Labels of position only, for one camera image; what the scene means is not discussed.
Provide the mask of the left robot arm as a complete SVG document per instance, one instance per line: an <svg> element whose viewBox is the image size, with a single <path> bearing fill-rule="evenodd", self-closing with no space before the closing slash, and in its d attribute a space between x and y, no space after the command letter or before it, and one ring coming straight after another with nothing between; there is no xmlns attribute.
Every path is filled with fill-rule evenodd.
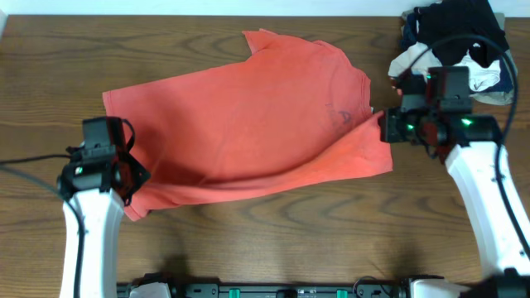
<svg viewBox="0 0 530 298"><path fill-rule="evenodd" d="M64 200L62 297L115 297L120 224L125 207L150 173L131 154L131 123L118 117L83 121L84 140L69 148L57 179Z"/></svg>

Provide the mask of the red t-shirt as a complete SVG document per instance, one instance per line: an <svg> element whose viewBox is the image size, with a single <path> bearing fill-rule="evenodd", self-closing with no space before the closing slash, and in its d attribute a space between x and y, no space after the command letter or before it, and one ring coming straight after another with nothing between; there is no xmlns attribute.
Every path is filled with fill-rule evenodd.
<svg viewBox="0 0 530 298"><path fill-rule="evenodd" d="M392 170L369 77L340 48L264 29L244 37L243 62L104 93L151 175L131 220Z"/></svg>

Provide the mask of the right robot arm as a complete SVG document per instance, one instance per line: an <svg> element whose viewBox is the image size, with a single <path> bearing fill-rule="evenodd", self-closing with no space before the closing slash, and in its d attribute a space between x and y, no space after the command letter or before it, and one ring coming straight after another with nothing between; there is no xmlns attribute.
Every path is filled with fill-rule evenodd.
<svg viewBox="0 0 530 298"><path fill-rule="evenodd" d="M515 189L497 120L474 114L465 67L404 70L402 102L379 120L381 139L409 142L439 159L455 182L473 229L483 279L462 286L434 276L410 277L396 297L527 297L529 219Z"/></svg>

